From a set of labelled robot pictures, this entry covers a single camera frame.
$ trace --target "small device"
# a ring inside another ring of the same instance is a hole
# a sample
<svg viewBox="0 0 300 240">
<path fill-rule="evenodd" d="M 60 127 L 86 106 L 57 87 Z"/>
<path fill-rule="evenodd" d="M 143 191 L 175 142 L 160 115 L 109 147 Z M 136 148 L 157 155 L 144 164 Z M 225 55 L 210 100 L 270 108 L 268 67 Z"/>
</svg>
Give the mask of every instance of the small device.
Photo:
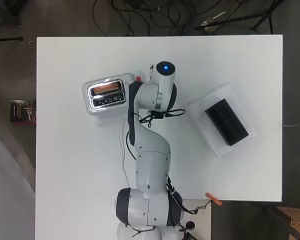
<svg viewBox="0 0 300 240">
<path fill-rule="evenodd" d="M 207 109 L 206 113 L 228 146 L 249 135 L 225 99 Z"/>
<path fill-rule="evenodd" d="M 99 123 L 125 113 L 128 109 L 128 86 L 134 78 L 133 74 L 125 73 L 85 83 L 82 92 L 88 113 L 95 115 Z"/>
</svg>

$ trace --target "black cable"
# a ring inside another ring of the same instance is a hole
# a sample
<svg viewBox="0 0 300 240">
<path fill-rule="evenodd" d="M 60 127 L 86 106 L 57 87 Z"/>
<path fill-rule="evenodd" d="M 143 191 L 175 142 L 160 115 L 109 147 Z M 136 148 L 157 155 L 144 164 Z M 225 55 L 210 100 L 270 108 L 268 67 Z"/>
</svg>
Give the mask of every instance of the black cable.
<svg viewBox="0 0 300 240">
<path fill-rule="evenodd" d="M 217 28 L 213 33 L 217 33 L 218 31 L 220 31 L 224 26 L 226 26 L 229 22 L 229 19 L 231 18 L 231 16 L 245 3 L 244 0 L 241 0 L 240 3 L 237 3 L 237 6 L 233 9 L 232 13 L 227 17 L 227 19 L 225 20 L 226 22 L 224 24 L 222 24 L 219 28 Z"/>
<path fill-rule="evenodd" d="M 171 28 L 171 27 L 176 27 L 176 24 L 174 23 L 173 19 L 171 19 L 169 16 L 167 16 L 167 15 L 165 15 L 164 13 L 161 13 L 161 12 L 157 12 L 157 11 L 153 12 L 153 11 L 151 11 L 150 8 L 149 8 L 149 6 L 148 6 L 148 4 L 146 4 L 145 2 L 143 2 L 143 5 L 146 6 L 147 9 L 146 9 L 145 11 L 149 13 L 149 17 L 150 17 L 152 23 L 153 23 L 156 27 L 158 27 L 158 28 Z M 172 26 L 171 26 L 171 25 L 168 26 L 168 25 L 160 25 L 160 24 L 158 24 L 157 22 L 154 21 L 154 19 L 153 19 L 153 17 L 152 17 L 152 13 L 156 13 L 156 14 L 158 14 L 158 15 L 161 15 L 161 16 L 164 16 L 164 17 L 168 18 L 169 21 L 170 21 L 173 25 L 172 25 Z"/>
<path fill-rule="evenodd" d="M 211 11 L 212 9 L 214 9 L 215 7 L 217 7 L 217 6 L 221 3 L 221 1 L 222 1 L 222 0 L 218 0 L 218 1 L 217 1 L 215 4 L 213 4 L 211 7 L 209 7 L 209 8 L 207 8 L 206 10 L 204 10 L 204 11 L 202 11 L 202 12 L 196 14 L 192 19 L 190 19 L 190 21 L 188 21 L 188 23 L 185 24 L 185 26 L 184 26 L 184 28 L 183 28 L 183 31 L 182 31 L 182 34 L 183 34 L 184 30 L 186 29 L 186 27 L 187 27 L 194 19 L 196 19 L 196 18 L 199 17 L 200 15 L 205 14 L 205 13 Z"/>
<path fill-rule="evenodd" d="M 133 157 L 133 159 L 136 161 L 136 157 L 133 155 L 133 153 L 131 152 L 131 149 L 129 147 L 129 143 L 128 143 L 128 137 L 129 137 L 129 131 L 127 132 L 127 135 L 126 135 L 126 145 L 127 145 L 127 148 L 128 148 L 128 151 L 130 153 L 130 155 Z"/>
<path fill-rule="evenodd" d="M 195 208 L 195 209 L 193 209 L 193 210 L 188 210 L 185 206 L 182 205 L 181 202 L 179 202 L 179 201 L 174 197 L 175 189 L 174 189 L 174 187 L 173 187 L 172 184 L 171 184 L 171 179 L 170 179 L 170 177 L 168 177 L 168 179 L 167 179 L 167 184 L 166 184 L 166 186 L 167 186 L 167 191 L 169 192 L 170 196 L 171 196 L 172 199 L 175 201 L 175 203 L 177 204 L 177 206 L 178 206 L 182 211 L 184 211 L 184 212 L 186 212 L 186 213 L 189 213 L 189 214 L 192 214 L 192 215 L 198 214 L 199 210 L 201 210 L 201 209 L 206 209 L 206 207 L 208 206 L 208 204 L 211 202 L 211 201 L 208 201 L 208 202 L 207 202 L 205 205 L 203 205 L 203 206 L 199 206 L 199 207 L 197 207 L 197 208 Z"/>
<path fill-rule="evenodd" d="M 126 2 L 125 1 L 122 1 L 122 3 L 123 3 L 123 5 L 124 5 L 124 8 L 126 9 L 126 10 L 128 10 L 128 8 L 127 8 L 127 4 L 126 4 Z M 129 25 L 129 27 L 127 27 L 127 32 L 126 32 L 126 35 L 125 36 L 131 36 L 131 35 L 129 35 L 129 28 L 131 27 L 131 14 L 130 14 L 130 12 L 128 12 L 128 16 L 129 16 L 129 22 L 128 22 L 128 25 Z"/>
<path fill-rule="evenodd" d="M 133 227 L 131 227 L 134 231 L 136 231 L 137 233 L 135 235 L 133 235 L 131 238 L 134 238 L 135 236 L 137 236 L 138 234 L 140 233 L 143 233 L 143 232 L 151 232 L 153 231 L 156 227 L 152 227 L 152 229 L 148 229 L 148 230 L 137 230 L 137 229 L 134 229 Z"/>
<path fill-rule="evenodd" d="M 101 29 L 101 27 L 98 25 L 98 23 L 97 23 L 97 21 L 96 21 L 96 18 L 95 18 L 95 16 L 94 16 L 97 1 L 98 1 L 98 0 L 95 0 L 95 1 L 94 1 L 93 7 L 92 7 L 92 18 L 93 18 L 93 22 L 94 22 L 94 25 L 96 25 L 96 27 L 103 33 L 103 35 L 107 37 L 108 35 L 107 35 L 107 34 Z"/>
<path fill-rule="evenodd" d="M 220 3 L 221 1 L 222 1 L 222 0 L 218 0 L 213 6 L 211 6 L 211 7 L 207 8 L 206 10 L 204 10 L 204 11 L 198 13 L 198 14 L 195 16 L 195 18 L 197 18 L 197 17 L 199 17 L 200 15 L 202 15 L 202 14 L 204 14 L 204 13 L 206 13 L 206 12 L 209 12 L 210 10 L 214 9 L 215 7 L 217 7 L 217 6 L 219 5 L 219 3 Z"/>
<path fill-rule="evenodd" d="M 138 13 L 137 11 L 134 11 L 134 10 L 126 10 L 126 9 L 119 9 L 117 8 L 116 6 L 113 6 L 117 11 L 120 11 L 120 12 L 130 12 L 130 13 L 134 13 L 134 14 L 137 14 L 140 18 L 142 18 L 142 20 L 147 24 L 147 35 L 148 36 L 151 36 L 151 32 L 150 32 L 150 24 L 148 22 L 148 20 L 142 16 L 140 13 Z"/>
<path fill-rule="evenodd" d="M 127 23 L 127 20 L 123 17 L 123 15 L 120 13 L 120 11 L 117 10 L 117 8 L 114 5 L 113 0 L 107 0 L 107 1 L 108 1 L 109 5 L 112 7 L 112 9 L 115 10 L 120 15 L 120 17 L 122 18 L 123 22 L 127 25 L 127 28 L 130 30 L 131 34 L 133 36 L 135 36 L 133 30 L 130 27 L 130 24 Z"/>
</svg>

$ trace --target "orange object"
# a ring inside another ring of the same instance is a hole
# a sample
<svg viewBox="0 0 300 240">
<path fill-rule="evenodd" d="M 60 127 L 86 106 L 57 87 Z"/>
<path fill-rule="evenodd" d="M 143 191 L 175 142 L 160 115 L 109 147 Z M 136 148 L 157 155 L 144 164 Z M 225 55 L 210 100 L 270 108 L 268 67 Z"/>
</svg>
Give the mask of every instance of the orange object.
<svg viewBox="0 0 300 240">
<path fill-rule="evenodd" d="M 217 204 L 218 206 L 221 207 L 222 202 L 221 202 L 220 200 L 216 199 L 216 198 L 215 198 L 214 196 L 212 196 L 210 193 L 206 193 L 206 197 L 207 197 L 207 198 L 210 198 L 211 201 L 213 201 L 215 204 Z"/>
<path fill-rule="evenodd" d="M 102 93 L 108 93 L 120 90 L 120 84 L 118 82 L 109 83 L 106 85 L 101 85 L 93 88 L 93 92 L 95 95 L 102 94 Z"/>
</svg>

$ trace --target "white table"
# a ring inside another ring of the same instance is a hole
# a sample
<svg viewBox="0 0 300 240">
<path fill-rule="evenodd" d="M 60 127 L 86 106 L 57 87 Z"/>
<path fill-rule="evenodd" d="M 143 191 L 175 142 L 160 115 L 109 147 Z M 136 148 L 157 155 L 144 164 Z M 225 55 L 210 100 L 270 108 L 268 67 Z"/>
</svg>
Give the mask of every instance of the white table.
<svg viewBox="0 0 300 240">
<path fill-rule="evenodd" d="M 153 122 L 171 145 L 170 175 L 183 198 L 210 192 L 219 199 L 281 201 L 281 36 L 39 38 L 37 240 L 116 239 L 114 200 L 126 187 L 122 123 L 96 125 L 81 87 L 125 72 L 148 76 L 150 63 L 162 60 L 177 68 L 177 106 L 230 83 L 258 132 L 244 149 L 217 159 L 189 115 Z M 135 162 L 126 155 L 134 186 Z"/>
</svg>

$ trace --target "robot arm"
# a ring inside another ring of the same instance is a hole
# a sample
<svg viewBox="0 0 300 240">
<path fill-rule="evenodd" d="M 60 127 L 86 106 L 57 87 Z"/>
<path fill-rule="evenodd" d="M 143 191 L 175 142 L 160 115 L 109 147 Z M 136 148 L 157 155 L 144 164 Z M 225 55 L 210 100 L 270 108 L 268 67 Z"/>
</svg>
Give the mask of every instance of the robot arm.
<svg viewBox="0 0 300 240">
<path fill-rule="evenodd" d="M 122 189 L 118 194 L 116 211 L 117 217 L 126 226 L 139 230 L 155 227 L 155 231 L 143 233 L 149 236 L 158 231 L 157 227 L 176 226 L 183 214 L 166 190 L 170 145 L 161 135 L 139 122 L 140 109 L 165 112 L 173 107 L 177 95 L 174 77 L 174 65 L 160 62 L 154 73 L 155 84 L 134 82 L 129 85 L 129 141 L 137 152 L 138 189 Z M 182 202 L 179 194 L 174 195 Z"/>
</svg>

